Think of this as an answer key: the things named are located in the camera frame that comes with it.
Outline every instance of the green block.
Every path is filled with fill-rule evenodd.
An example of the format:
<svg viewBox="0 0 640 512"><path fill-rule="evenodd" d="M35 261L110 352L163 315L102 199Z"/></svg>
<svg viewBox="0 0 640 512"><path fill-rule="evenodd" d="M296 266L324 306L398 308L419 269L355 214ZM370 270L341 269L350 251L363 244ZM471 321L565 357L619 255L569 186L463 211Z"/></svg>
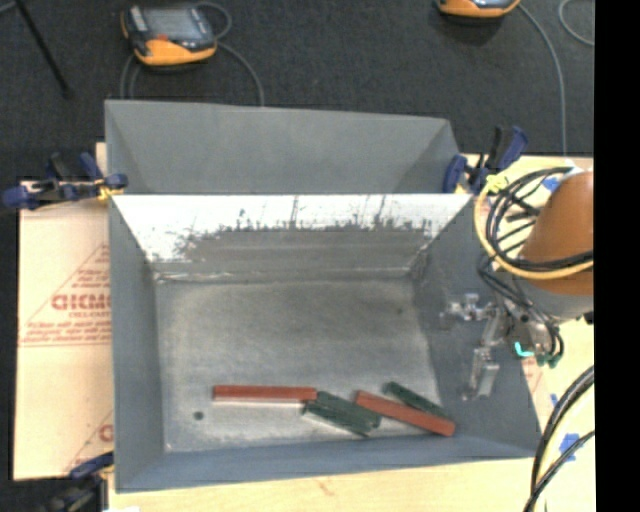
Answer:
<svg viewBox="0 0 640 512"><path fill-rule="evenodd" d="M315 402L336 412L349 415L357 421L368 423L373 428L379 427L382 420L379 414L326 391L318 391Z"/></svg>
<svg viewBox="0 0 640 512"><path fill-rule="evenodd" d="M415 409L428 412L435 416L440 416L441 418L449 418L446 411L438 404L434 404L431 400L411 391L409 388L401 386L397 382L388 382L382 388L382 392L386 395L391 395L397 398L401 402L414 407Z"/></svg>
<svg viewBox="0 0 640 512"><path fill-rule="evenodd" d="M312 414L333 426L343 428L361 436L366 436L374 428L371 423L367 423L344 411L338 411L317 402L307 402L302 414Z"/></svg>

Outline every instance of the tripod leg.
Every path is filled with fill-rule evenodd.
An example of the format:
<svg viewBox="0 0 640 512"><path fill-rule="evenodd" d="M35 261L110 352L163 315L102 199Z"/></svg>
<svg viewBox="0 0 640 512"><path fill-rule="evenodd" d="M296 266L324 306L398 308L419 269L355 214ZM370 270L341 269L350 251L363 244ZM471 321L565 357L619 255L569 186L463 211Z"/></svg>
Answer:
<svg viewBox="0 0 640 512"><path fill-rule="evenodd" d="M29 30L33 34L33 37L36 40L36 43L38 43L38 46L40 47L40 50L42 51L44 58L47 59L47 63L49 64L51 71L56 77L58 84L60 84L60 89L62 90L62 96L66 99L71 98L73 96L73 91L69 87L69 84L67 84L67 81L62 76L62 72L60 71L60 68L58 68L58 65L53 59L53 56L49 52L49 48L47 48L47 45L44 42L44 39L42 39L42 36L40 35L38 28L36 27L35 23L31 19L31 15L29 14L29 11L25 7L22 0L15 0L15 4L18 10L20 11L20 15L22 16L25 23L29 27Z"/></svg>

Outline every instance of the black floor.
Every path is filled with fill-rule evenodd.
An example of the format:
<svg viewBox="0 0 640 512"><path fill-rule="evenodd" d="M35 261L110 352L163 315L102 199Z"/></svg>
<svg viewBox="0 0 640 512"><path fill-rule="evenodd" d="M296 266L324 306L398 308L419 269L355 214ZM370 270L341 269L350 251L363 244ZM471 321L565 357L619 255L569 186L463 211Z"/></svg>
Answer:
<svg viewBox="0 0 640 512"><path fill-rule="evenodd" d="M103 100L121 96L130 55L119 13L132 2L26 0L73 89L65 99L25 19L0 1L2 190L42 175L53 151L73 160L103 137ZM419 0L219 4L233 18L224 43L251 64L268 106L443 117L465 152L488 150L496 125L515 124L529 137L528 153L594 154L595 47L563 26L561 0L522 0L522 8L490 26L451 23ZM206 12L221 30L224 18ZM573 0L562 10L567 26L588 39L594 12L595 0ZM249 71L222 48L189 72L140 72L135 96L244 105L259 99ZM0 216L0 241L0 510L11 512L28 510L66 484L7 481L17 276L10 213Z"/></svg>

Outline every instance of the gray bin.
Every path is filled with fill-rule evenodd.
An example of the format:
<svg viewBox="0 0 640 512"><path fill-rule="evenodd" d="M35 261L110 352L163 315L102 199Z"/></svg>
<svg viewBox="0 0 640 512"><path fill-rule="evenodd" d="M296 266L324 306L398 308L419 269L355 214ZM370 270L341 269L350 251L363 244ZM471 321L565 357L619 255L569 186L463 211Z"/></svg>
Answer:
<svg viewBox="0 0 640 512"><path fill-rule="evenodd" d="M483 325L438 326L447 300L490 298L470 198L438 193L456 153L446 121L106 109L109 171L131 180L110 211L118 490L533 455L519 362L498 353L493 395L463 402ZM390 380L442 405L454 436L385 419L360 438L300 406L211 400L216 384L350 398Z"/></svg>

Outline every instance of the red stick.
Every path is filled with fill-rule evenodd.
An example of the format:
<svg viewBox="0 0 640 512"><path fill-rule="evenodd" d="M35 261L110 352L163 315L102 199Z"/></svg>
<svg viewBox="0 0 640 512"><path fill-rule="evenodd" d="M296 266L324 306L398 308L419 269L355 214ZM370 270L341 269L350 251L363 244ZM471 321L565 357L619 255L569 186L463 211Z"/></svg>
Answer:
<svg viewBox="0 0 640 512"><path fill-rule="evenodd" d="M408 405L399 404L366 391L358 391L355 402L387 418L393 418L443 436L453 435L456 429L455 423L451 420L419 411Z"/></svg>
<svg viewBox="0 0 640 512"><path fill-rule="evenodd" d="M317 391L311 387L220 385L213 387L214 400L260 402L306 402L315 400Z"/></svg>

